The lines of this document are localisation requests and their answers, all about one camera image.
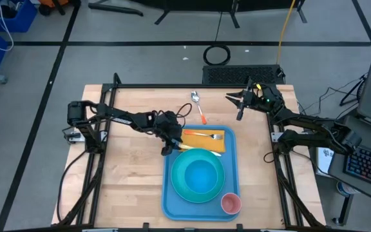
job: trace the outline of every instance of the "pink cup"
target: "pink cup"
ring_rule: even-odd
[[[238,195],[226,193],[222,197],[222,208],[227,214],[235,215],[242,209],[242,201]]]

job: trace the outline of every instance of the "white cord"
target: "white cord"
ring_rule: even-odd
[[[3,22],[4,25],[1,24],[1,21],[0,21],[0,25],[1,27],[4,29],[4,31],[6,31],[8,33],[8,36],[10,37],[10,40],[11,40],[11,47],[9,47],[8,49],[2,49],[0,48],[1,51],[10,51],[12,50],[12,48],[14,47],[14,40],[12,39],[11,37],[11,34],[10,32],[8,31],[8,28],[6,27],[6,24],[5,24],[5,21],[4,21],[4,17],[3,17],[3,9],[1,8],[1,4],[0,4],[0,20]]]

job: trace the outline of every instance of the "wooden tabletop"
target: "wooden tabletop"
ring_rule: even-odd
[[[294,88],[278,86],[292,111],[298,112]],[[108,136],[108,148],[95,227],[142,227],[149,222],[152,228],[283,228],[280,196],[274,164],[266,164],[263,156],[271,151],[269,128],[264,113],[245,110],[241,121],[236,120],[238,110],[225,99],[225,93],[241,89],[193,89],[199,93],[200,105],[210,125],[225,125],[236,134],[238,171],[242,210],[231,222],[190,222],[168,219],[161,208],[164,158],[160,139],[133,131],[123,124],[113,123]],[[83,100],[99,102],[101,85],[87,85]],[[114,107],[132,113],[151,110],[176,112],[191,102],[191,89],[118,89]],[[186,118],[187,124],[201,124],[198,108]],[[84,144],[74,144],[68,154],[68,165],[84,150]],[[309,155],[307,148],[296,151]],[[61,216],[64,217],[81,195],[88,155],[76,162],[68,171],[62,187]],[[298,195],[309,211],[323,224],[325,217],[312,165],[304,157],[291,155]],[[292,203],[287,195],[290,219],[296,224]],[[87,201],[84,222],[88,221],[91,198]]]

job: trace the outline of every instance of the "teal plate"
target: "teal plate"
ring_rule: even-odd
[[[185,200],[204,203],[221,192],[225,181],[220,159],[210,151],[196,148],[183,152],[171,169],[174,190]]]

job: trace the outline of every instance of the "orange handle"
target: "orange handle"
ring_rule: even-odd
[[[190,131],[190,130],[184,130],[184,133],[186,135],[194,135],[194,132]]]
[[[203,124],[207,124],[207,121],[203,114],[201,114],[201,121],[203,121]]]

